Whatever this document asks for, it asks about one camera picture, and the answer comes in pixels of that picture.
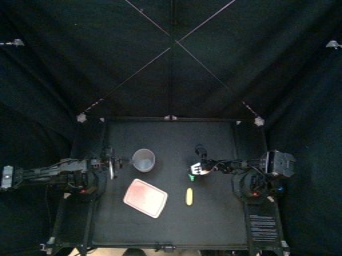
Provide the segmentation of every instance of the floor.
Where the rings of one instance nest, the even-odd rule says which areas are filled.
[[[122,256],[126,249],[115,249],[115,248],[99,248],[92,253],[90,252],[87,255],[92,256]],[[174,253],[166,253],[163,251],[155,252],[154,249],[144,249],[147,256],[179,256],[180,251],[175,251]],[[76,256],[79,251],[75,249],[70,256]]]

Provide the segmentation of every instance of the black tent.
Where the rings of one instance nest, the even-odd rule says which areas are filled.
[[[342,48],[326,47],[342,43],[341,1],[3,0],[0,8],[1,169],[70,157],[98,140],[87,125],[100,118],[263,119],[267,148],[297,158],[279,202],[290,248],[341,254]],[[1,255],[34,255],[47,241],[47,200],[44,188],[0,194]]]

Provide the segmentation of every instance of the cable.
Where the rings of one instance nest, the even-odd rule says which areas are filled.
[[[180,39],[182,42],[233,3],[235,0],[229,2]]]
[[[131,80],[143,70],[144,70],[144,68],[146,67],[148,67],[159,58],[160,58],[160,56],[163,56],[164,54],[166,54],[166,52],[170,50],[171,48],[168,47],[150,62],[147,62],[147,64],[116,86],[116,87],[114,87],[111,90],[110,90],[110,92],[98,100],[98,101],[95,101],[91,105],[90,105],[90,107],[82,112],[82,113],[84,113],[84,112],[88,112],[102,101],[104,101],[104,99],[106,98],[108,98],[110,97],[110,95],[112,95],[112,93],[115,92],[115,90],[119,88],[119,87],[122,87],[123,86],[123,84],[128,81],[128,80]]]
[[[223,85],[223,87],[230,91],[230,93],[234,95],[234,97],[241,101],[242,105],[250,110],[250,112],[254,114],[255,117],[259,117],[259,114],[253,110],[250,105],[245,102],[245,100],[239,97],[235,90],[229,86],[223,81],[218,78],[218,76],[214,74],[214,72],[207,68],[207,66],[201,62],[201,60],[195,57],[195,55],[188,51],[188,49],[180,44],[179,41],[175,41],[176,44],[183,48],[183,50],[188,53],[188,55],[192,57],[192,59],[199,63],[199,65],[207,70],[207,72],[211,74],[211,76],[217,79],[217,81]]]
[[[156,22],[143,13],[143,10],[140,10],[128,0],[124,0],[126,3],[128,3],[134,9],[148,19],[148,21],[159,28],[163,33],[170,36],[170,34],[166,32],[166,30],[156,24]]]
[[[48,228],[51,232],[51,210],[50,210],[50,205],[48,205],[48,185],[46,186],[46,205],[47,205],[47,210],[48,210]]]

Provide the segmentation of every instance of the pink plate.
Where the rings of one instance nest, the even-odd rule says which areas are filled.
[[[164,208],[167,193],[144,181],[135,179],[123,202],[152,218],[158,218]]]

